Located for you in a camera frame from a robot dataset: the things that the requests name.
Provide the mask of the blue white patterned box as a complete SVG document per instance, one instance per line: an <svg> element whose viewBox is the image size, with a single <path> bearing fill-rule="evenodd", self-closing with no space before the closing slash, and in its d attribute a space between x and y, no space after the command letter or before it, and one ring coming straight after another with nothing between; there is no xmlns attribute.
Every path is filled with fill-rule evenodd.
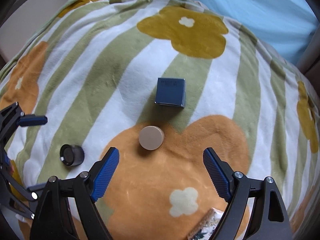
<svg viewBox="0 0 320 240"><path fill-rule="evenodd" d="M187 235L188 240L208 240L214 233L220 219L223 216L223 211L215 208L209 209L200 222Z"/></svg>

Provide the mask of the dark blue small carton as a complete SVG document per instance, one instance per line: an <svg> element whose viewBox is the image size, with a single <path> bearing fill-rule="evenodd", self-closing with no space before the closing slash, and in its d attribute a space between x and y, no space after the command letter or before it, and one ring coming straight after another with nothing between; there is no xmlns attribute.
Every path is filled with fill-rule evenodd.
<svg viewBox="0 0 320 240"><path fill-rule="evenodd" d="M158 105L185 107L185 79L159 77L155 103Z"/></svg>

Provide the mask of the floral striped fleece blanket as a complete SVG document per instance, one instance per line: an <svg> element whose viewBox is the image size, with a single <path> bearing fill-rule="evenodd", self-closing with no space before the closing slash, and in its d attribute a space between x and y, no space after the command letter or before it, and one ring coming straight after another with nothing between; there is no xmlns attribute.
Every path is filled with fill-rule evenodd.
<svg viewBox="0 0 320 240"><path fill-rule="evenodd" d="M203 163L272 177L294 239L319 213L319 96L238 21L192 0L69 0L1 70L1 107L45 115L5 149L23 186L119 150L97 208L114 239L187 239L220 198Z"/></svg>

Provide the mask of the light blue bed sheet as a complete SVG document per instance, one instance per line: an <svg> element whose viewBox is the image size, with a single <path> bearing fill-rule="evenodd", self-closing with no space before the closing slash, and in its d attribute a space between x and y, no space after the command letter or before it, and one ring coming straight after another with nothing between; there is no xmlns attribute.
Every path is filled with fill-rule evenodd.
<svg viewBox="0 0 320 240"><path fill-rule="evenodd" d="M296 64L319 25L305 0L196 0L233 18Z"/></svg>

